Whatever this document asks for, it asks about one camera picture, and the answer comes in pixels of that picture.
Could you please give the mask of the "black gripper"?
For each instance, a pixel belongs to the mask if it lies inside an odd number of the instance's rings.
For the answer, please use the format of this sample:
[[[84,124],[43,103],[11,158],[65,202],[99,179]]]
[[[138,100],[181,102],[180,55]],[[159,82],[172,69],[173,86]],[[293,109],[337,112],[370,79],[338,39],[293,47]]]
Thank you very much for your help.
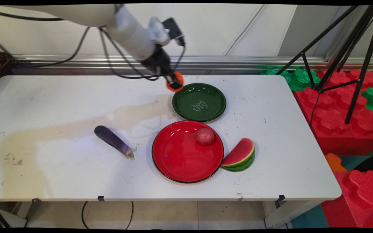
[[[150,56],[140,61],[140,64],[154,75],[164,75],[167,85],[173,90],[181,90],[184,86],[183,77],[177,78],[170,66],[170,58],[162,46],[155,45]]]

